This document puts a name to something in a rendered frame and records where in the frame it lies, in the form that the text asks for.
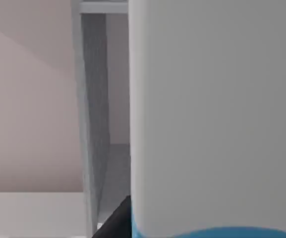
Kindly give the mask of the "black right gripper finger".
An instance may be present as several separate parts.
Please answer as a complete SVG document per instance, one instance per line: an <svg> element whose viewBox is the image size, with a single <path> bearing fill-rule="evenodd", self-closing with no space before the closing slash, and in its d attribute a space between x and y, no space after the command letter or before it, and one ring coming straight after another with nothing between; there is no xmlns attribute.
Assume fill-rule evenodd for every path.
<svg viewBox="0 0 286 238"><path fill-rule="evenodd" d="M132 238L131 196L128 195L92 238Z"/></svg>

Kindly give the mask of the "white and blue bottle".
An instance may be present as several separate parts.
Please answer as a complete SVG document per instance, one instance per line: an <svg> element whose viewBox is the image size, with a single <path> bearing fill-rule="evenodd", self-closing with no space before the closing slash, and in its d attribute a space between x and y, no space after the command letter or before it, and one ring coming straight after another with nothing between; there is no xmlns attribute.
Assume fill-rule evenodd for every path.
<svg viewBox="0 0 286 238"><path fill-rule="evenodd" d="M286 238L286 0L129 0L134 238Z"/></svg>

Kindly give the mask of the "grey cabinet with dark inside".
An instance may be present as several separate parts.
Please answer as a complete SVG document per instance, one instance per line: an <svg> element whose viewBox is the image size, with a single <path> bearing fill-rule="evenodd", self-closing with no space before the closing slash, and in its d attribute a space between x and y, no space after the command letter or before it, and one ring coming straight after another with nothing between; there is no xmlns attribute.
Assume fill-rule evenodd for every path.
<svg viewBox="0 0 286 238"><path fill-rule="evenodd" d="M130 148L110 135L107 19L126 0L70 0L86 213L92 238L130 193Z"/></svg>

